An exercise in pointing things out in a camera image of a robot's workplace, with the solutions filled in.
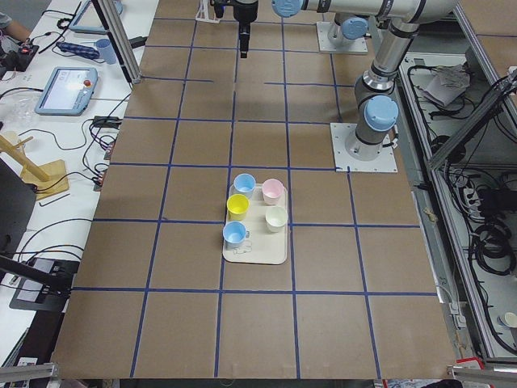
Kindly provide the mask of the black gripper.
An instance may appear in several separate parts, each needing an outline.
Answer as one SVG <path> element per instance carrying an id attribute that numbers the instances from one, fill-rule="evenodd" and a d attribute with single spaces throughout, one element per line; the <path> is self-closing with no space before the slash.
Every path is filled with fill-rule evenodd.
<path id="1" fill-rule="evenodd" d="M 258 1 L 236 1 L 233 5 L 233 17 L 238 21 L 240 58 L 247 58 L 250 45 L 251 24 L 257 19 Z"/>

